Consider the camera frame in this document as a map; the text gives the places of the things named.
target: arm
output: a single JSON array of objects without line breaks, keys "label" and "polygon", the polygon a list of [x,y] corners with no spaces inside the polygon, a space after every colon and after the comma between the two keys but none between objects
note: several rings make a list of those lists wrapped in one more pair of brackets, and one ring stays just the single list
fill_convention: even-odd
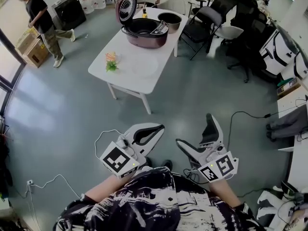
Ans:
[{"label": "arm", "polygon": [[130,179],[131,175],[127,175],[122,179],[117,178],[115,175],[111,175],[101,184],[87,191],[85,195],[99,203],[104,198],[107,198],[109,195],[123,187],[130,181]]},{"label": "arm", "polygon": [[38,21],[38,19],[47,11],[47,9],[48,9],[48,7],[46,7],[46,8],[43,9],[43,10],[41,10],[41,11],[37,14],[37,16],[35,16],[35,18],[33,19],[33,21],[31,21],[31,22],[29,23],[29,26],[30,26],[30,27],[33,27],[34,24],[35,24],[35,22]]},{"label": "arm", "polygon": [[230,207],[235,208],[241,205],[241,201],[232,191],[226,180],[218,180],[213,183],[209,183],[209,187],[212,193],[214,193],[222,201],[226,202]]}]

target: gray floor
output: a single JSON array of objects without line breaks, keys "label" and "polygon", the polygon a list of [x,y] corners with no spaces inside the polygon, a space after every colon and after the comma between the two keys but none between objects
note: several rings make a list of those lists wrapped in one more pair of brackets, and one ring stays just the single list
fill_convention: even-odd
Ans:
[{"label": "gray floor", "polygon": [[[117,91],[119,100],[114,100],[106,83],[90,75],[88,67],[120,29],[115,18],[112,8],[95,12],[76,29],[76,42],[62,40],[65,60],[59,69],[52,67],[51,57],[39,69],[24,69],[6,111],[8,136],[14,139],[9,145],[8,164],[20,193],[25,192],[27,180],[43,185],[57,174],[63,174],[79,194],[103,181],[110,173],[94,156],[94,141],[103,130],[124,132],[136,123],[164,124],[165,134],[149,156],[157,166],[171,159],[174,171],[181,173],[189,163],[175,139],[197,145],[206,126],[206,113],[218,120],[227,144],[235,111],[257,116],[277,111],[275,87],[257,77],[244,84],[241,68],[226,68],[235,60],[225,56],[226,48],[215,47],[219,40],[208,56],[202,50],[192,61],[189,56],[193,52],[180,42],[178,58],[170,57],[148,96],[152,115],[131,95]],[[282,145],[265,137],[266,122],[242,114],[234,117],[230,150],[240,162],[238,174],[229,183],[238,195],[272,187],[285,177],[289,154],[278,152]],[[115,133],[104,134],[98,154],[114,139]],[[14,208],[33,227],[27,205],[30,197],[26,201],[13,188],[10,192]],[[259,194],[244,198],[254,211]],[[60,178],[44,189],[35,188],[33,203],[42,230],[50,230],[74,199]]]}]

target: black shoe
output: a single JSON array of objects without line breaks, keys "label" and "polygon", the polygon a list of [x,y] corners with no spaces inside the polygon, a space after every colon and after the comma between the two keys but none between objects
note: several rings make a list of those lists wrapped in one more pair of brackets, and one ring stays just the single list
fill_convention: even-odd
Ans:
[{"label": "black shoe", "polygon": [[266,133],[266,137],[268,137],[268,138],[270,139],[270,141],[272,141],[272,142],[275,142],[275,141],[276,141],[276,139],[273,139],[273,138],[271,137],[271,132],[267,132],[267,133]]},{"label": "black shoe", "polygon": [[167,167],[167,168],[169,168],[170,171],[172,171],[173,164],[172,164],[171,160],[165,160],[162,163],[161,167]]},{"label": "black shoe", "polygon": [[146,164],[145,164],[145,166],[152,167],[153,164],[152,164],[152,161],[150,160],[150,158],[146,157],[145,159],[146,159]]}]

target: cardboard box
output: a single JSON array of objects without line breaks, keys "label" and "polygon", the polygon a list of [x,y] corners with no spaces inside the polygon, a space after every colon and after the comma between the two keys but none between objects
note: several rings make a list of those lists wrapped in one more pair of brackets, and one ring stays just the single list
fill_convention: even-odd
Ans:
[{"label": "cardboard box", "polygon": [[23,35],[27,34],[27,33],[30,33],[33,35],[34,38],[37,38],[39,36],[39,32],[35,29],[35,27],[31,27],[29,29],[27,29]]},{"label": "cardboard box", "polygon": [[22,57],[29,65],[39,67],[46,59],[48,53],[49,51],[43,41],[37,38],[28,47]]},{"label": "cardboard box", "polygon": [[302,81],[298,77],[293,78],[288,83],[284,84],[282,87],[279,87],[277,89],[278,100],[301,86],[307,90],[307,87],[302,83]]},{"label": "cardboard box", "polygon": [[28,47],[33,43],[35,40],[35,37],[32,33],[26,33],[24,34],[19,40],[15,47],[16,51],[23,55],[25,51],[28,49]]}]

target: white sneaker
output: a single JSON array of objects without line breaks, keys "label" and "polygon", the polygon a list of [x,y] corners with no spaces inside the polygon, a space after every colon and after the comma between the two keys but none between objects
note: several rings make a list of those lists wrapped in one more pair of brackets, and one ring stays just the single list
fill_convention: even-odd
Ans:
[{"label": "white sneaker", "polygon": [[75,32],[73,29],[71,29],[71,32],[72,32],[72,37],[71,37],[71,41],[74,42],[76,40],[76,37],[75,37]]},{"label": "white sneaker", "polygon": [[60,65],[61,65],[61,63],[62,63],[62,61],[63,61],[63,59],[64,59],[64,56],[61,57],[60,60],[56,60],[55,63],[54,63],[54,65],[53,65],[53,67],[60,67]]}]

